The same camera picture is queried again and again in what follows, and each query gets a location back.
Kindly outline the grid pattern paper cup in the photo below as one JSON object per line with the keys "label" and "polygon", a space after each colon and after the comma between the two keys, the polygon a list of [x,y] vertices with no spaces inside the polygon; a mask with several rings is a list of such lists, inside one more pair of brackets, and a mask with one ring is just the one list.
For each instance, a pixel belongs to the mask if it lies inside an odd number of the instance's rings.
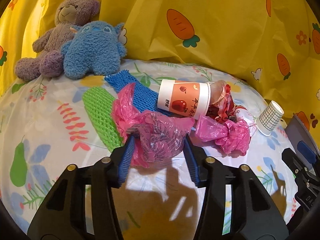
{"label": "grid pattern paper cup", "polygon": [[259,132],[264,136],[270,136],[283,115],[284,110],[272,100],[255,121]]}

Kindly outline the green foam fruit net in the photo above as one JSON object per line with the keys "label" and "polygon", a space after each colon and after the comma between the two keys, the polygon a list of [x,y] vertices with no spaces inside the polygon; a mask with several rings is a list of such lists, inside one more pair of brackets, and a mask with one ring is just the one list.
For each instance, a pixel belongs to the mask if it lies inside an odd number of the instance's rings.
{"label": "green foam fruit net", "polygon": [[82,95],[86,113],[100,140],[110,152],[123,146],[123,140],[111,116],[114,100],[115,98],[102,87],[89,88]]}

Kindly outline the pink plastic bag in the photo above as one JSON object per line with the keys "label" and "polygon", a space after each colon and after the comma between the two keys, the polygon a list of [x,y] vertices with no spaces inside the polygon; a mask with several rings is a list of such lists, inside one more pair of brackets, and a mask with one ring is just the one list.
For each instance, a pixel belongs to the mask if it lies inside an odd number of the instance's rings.
{"label": "pink plastic bag", "polygon": [[111,116],[123,141],[135,136],[131,165],[148,168],[152,163],[168,161],[183,150],[183,140],[195,124],[194,118],[168,117],[159,112],[140,112],[133,105],[135,84],[118,93]]}
{"label": "pink plastic bag", "polygon": [[219,123],[208,116],[200,116],[195,128],[195,137],[202,142],[213,142],[222,152],[246,155],[251,140],[249,126],[244,120]]}

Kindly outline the white apple print cup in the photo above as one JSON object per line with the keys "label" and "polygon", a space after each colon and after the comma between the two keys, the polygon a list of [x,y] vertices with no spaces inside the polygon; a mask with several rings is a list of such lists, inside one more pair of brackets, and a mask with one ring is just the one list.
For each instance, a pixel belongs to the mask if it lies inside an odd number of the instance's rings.
{"label": "white apple print cup", "polygon": [[159,88],[157,107],[197,120],[207,113],[210,96],[209,83],[164,79]]}

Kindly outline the blue foam fruit net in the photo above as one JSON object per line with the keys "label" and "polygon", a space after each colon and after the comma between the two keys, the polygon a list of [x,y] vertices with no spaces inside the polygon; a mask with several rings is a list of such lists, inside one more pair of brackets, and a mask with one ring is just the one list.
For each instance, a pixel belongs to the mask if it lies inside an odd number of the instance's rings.
{"label": "blue foam fruit net", "polygon": [[167,116],[172,113],[157,107],[158,93],[141,84],[128,70],[121,70],[117,74],[105,76],[105,81],[119,93],[126,85],[135,85],[133,94],[133,105],[140,112],[150,110]]}

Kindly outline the grey plastic trash bin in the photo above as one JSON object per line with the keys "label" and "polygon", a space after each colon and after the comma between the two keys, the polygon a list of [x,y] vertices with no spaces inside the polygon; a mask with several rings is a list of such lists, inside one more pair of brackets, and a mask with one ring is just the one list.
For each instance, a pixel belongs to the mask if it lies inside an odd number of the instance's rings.
{"label": "grey plastic trash bin", "polygon": [[[305,127],[305,125],[302,123],[300,118],[294,114],[292,119],[290,120],[289,124],[285,128],[285,132],[295,149],[296,155],[301,159],[302,163],[306,167],[308,171],[310,171],[312,174],[319,177],[319,148],[316,145],[313,137]],[[304,156],[298,151],[297,144],[303,141],[305,142],[316,154],[317,161],[315,164],[310,164]]]}

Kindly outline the crumpled pink plastic bag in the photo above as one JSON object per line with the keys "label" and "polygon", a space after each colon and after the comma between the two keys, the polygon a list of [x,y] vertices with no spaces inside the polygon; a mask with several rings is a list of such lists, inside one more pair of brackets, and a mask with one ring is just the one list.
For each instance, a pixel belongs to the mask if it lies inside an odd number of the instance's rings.
{"label": "crumpled pink plastic bag", "polygon": [[202,142],[213,142],[222,152],[246,155],[251,140],[249,126],[244,120],[219,123],[208,116],[200,116],[195,128],[195,137]]}

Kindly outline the red crumpled wrapper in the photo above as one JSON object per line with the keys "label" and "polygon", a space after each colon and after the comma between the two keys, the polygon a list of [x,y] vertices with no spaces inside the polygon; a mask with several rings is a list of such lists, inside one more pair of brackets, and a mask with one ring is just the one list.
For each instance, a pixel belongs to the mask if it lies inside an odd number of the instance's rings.
{"label": "red crumpled wrapper", "polygon": [[206,116],[223,123],[234,119],[237,109],[246,109],[244,106],[236,105],[231,96],[231,87],[223,80],[209,82],[210,101]]}

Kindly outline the yellow carrot print curtain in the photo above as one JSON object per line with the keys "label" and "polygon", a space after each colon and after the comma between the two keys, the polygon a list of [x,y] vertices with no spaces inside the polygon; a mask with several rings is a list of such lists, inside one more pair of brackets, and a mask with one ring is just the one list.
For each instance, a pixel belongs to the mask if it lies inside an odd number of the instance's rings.
{"label": "yellow carrot print curtain", "polygon": [[[1,91],[14,64],[54,26],[64,0],[1,0]],[[127,56],[199,63],[245,80],[319,141],[319,0],[98,0],[99,20],[125,24]]]}

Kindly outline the blue plush monster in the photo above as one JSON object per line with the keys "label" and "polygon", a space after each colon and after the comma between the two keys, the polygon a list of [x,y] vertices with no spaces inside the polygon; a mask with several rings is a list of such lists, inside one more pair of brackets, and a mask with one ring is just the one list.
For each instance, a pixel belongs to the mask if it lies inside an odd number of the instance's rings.
{"label": "blue plush monster", "polygon": [[84,26],[71,26],[74,38],[61,47],[65,76],[78,80],[87,74],[112,75],[120,70],[125,46],[118,40],[124,23],[115,27],[104,21],[93,21]]}

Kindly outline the purple teddy bear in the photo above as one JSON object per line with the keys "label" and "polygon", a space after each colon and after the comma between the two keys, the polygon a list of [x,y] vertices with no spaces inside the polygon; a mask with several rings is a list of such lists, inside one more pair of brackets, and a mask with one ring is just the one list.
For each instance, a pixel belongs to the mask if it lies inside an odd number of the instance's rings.
{"label": "purple teddy bear", "polygon": [[98,0],[64,0],[56,10],[55,27],[33,42],[35,58],[25,57],[15,64],[16,76],[29,82],[40,75],[58,77],[63,73],[61,47],[74,38],[71,27],[83,26],[100,11]]}

